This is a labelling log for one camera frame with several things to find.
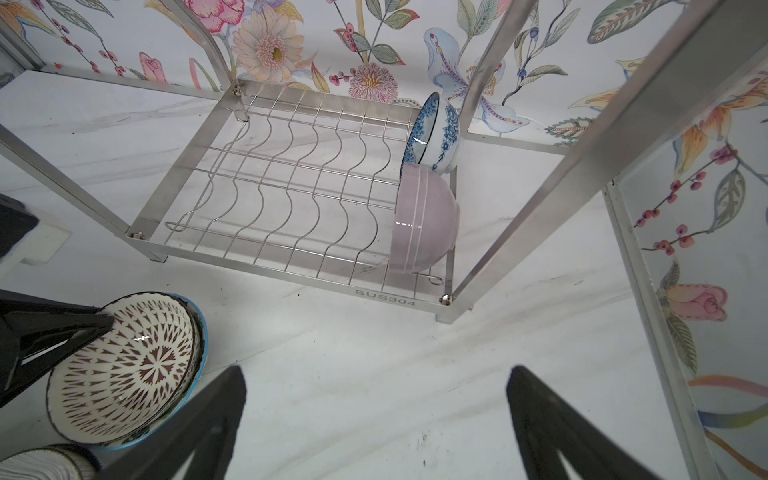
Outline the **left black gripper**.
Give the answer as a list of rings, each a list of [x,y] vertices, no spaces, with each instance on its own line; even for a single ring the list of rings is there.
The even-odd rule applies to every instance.
[[[0,255],[38,224],[22,202],[0,199]],[[1,404],[18,397],[62,361],[109,333],[114,317],[98,307],[1,292]]]

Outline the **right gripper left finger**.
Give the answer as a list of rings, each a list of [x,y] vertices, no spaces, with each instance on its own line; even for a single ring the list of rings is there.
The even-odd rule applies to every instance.
[[[100,479],[223,479],[246,402],[242,370],[231,366],[150,437],[98,473]]]

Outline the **blue floral ceramic bowl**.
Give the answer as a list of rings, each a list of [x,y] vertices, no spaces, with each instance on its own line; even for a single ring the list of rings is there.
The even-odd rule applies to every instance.
[[[433,92],[409,132],[402,164],[448,174],[456,169],[459,145],[459,114],[439,92]]]

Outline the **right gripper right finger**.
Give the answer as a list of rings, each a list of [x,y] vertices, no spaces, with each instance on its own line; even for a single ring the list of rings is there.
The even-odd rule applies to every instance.
[[[654,479],[649,469],[588,422],[528,368],[512,368],[506,386],[512,425],[530,479]]]

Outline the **plain lilac ceramic bowl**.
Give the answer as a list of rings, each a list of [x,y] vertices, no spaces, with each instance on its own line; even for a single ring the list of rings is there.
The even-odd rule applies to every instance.
[[[402,166],[389,270],[415,274],[436,265],[455,247],[460,207],[449,184],[419,165]]]

